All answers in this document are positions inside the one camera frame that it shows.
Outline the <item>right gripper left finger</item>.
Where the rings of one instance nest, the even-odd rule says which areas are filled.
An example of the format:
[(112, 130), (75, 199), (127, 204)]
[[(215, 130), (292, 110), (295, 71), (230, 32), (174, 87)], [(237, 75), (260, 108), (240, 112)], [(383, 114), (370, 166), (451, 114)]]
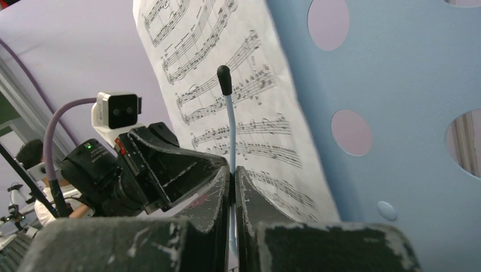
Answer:
[(229, 169), (170, 218), (60, 219), (42, 229), (20, 271), (226, 271)]

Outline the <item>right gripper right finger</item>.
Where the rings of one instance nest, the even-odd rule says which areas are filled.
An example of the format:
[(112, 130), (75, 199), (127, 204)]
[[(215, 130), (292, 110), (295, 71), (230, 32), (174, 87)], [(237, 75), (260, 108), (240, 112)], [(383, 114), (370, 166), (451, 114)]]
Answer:
[(295, 222), (235, 174), (240, 271), (420, 271), (408, 238), (380, 223)]

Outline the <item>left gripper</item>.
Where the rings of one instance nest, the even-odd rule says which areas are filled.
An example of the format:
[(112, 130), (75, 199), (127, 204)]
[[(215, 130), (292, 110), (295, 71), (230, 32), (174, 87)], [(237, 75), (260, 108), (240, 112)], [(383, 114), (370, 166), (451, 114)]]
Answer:
[(115, 148), (119, 163), (129, 173), (125, 191), (148, 214), (170, 210), (227, 165), (221, 156), (180, 147), (163, 122), (119, 134)]

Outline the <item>sheet music page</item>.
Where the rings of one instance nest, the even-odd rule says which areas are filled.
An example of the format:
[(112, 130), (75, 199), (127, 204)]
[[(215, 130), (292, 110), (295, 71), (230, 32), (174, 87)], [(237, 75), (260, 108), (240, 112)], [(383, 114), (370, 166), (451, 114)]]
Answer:
[(339, 221), (266, 1), (134, 1), (133, 16), (182, 147), (234, 159), (294, 220)]

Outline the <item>light blue music stand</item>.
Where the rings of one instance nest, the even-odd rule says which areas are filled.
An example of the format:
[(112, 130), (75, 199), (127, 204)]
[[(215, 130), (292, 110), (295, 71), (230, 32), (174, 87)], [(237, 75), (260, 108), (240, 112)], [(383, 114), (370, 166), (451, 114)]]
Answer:
[(266, 3), (337, 222), (397, 228), (420, 271), (479, 271), (480, 178), (446, 136), (480, 108), (480, 3)]

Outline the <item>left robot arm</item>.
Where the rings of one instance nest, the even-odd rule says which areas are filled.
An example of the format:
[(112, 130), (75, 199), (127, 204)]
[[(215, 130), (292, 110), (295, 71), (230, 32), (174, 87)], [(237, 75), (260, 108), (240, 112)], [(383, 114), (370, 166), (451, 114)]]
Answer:
[(167, 211), (226, 165), (221, 156), (181, 148), (175, 134), (157, 122), (118, 135), (113, 151), (89, 139), (66, 156), (60, 170), (95, 216), (113, 217)]

